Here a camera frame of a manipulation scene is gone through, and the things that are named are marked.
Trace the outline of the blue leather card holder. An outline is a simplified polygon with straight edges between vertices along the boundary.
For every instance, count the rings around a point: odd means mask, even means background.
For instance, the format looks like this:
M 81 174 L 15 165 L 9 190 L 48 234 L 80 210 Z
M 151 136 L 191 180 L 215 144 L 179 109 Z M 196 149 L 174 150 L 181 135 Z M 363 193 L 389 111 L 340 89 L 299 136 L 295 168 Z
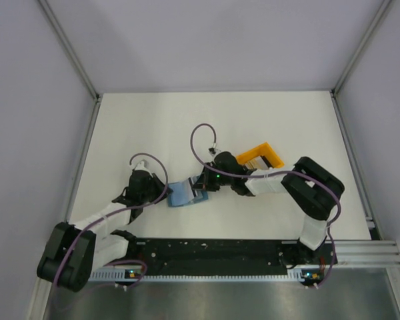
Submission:
M 167 197 L 167 204 L 169 207 L 184 207 L 201 203 L 209 199 L 208 193 L 202 191 L 203 198 L 198 201 L 193 201 L 189 178 L 184 181 L 170 183 L 169 188 L 172 189 L 172 194 Z

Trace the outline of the white credit card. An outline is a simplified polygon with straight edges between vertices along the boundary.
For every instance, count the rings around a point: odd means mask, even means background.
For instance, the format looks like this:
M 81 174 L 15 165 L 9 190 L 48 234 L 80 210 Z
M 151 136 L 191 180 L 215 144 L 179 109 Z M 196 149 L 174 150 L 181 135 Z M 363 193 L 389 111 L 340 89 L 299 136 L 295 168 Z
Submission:
M 202 191 L 194 188 L 194 184 L 197 182 L 198 178 L 199 177 L 196 175 L 189 178 L 189 185 L 193 194 L 193 201 L 198 201 L 203 198 Z

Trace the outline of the orange plastic card stand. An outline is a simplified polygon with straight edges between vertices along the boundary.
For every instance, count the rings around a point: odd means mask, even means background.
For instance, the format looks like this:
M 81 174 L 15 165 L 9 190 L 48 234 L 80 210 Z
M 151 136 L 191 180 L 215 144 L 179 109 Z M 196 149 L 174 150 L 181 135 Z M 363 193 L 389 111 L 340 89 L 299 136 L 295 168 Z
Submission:
M 280 169 L 282 168 L 285 164 L 281 160 L 281 158 L 274 152 L 274 150 L 271 148 L 270 144 L 267 142 L 262 143 L 238 156 L 236 156 L 236 160 L 238 164 L 244 165 L 246 167 L 246 163 L 254 159 L 256 157 L 263 157 L 266 158 L 269 164 L 271 165 L 270 169 Z

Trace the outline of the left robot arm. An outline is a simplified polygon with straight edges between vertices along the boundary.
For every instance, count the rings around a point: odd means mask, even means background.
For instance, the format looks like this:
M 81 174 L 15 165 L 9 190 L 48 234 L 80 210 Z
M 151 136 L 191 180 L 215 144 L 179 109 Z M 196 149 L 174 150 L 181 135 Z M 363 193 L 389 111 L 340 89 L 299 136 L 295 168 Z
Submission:
M 37 266 L 37 276 L 58 287 L 78 292 L 91 273 L 116 259 L 133 263 L 138 249 L 132 236 L 119 228 L 132 223 L 144 208 L 173 193 L 148 169 L 134 169 L 128 186 L 100 212 L 75 224 L 58 223 Z

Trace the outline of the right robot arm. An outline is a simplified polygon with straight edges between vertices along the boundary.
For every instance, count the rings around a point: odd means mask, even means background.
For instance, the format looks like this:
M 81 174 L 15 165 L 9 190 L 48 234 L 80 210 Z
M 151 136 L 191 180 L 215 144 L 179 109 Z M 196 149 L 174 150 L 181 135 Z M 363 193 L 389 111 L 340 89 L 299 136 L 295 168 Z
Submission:
M 265 160 L 264 167 L 240 164 L 228 151 L 210 148 L 213 160 L 207 162 L 191 188 L 216 192 L 229 186 L 236 194 L 255 197 L 267 193 L 287 193 L 306 214 L 299 236 L 298 256 L 312 264 L 322 256 L 328 218 L 340 200 L 345 186 L 309 157 L 301 157 L 290 170 L 276 169 Z

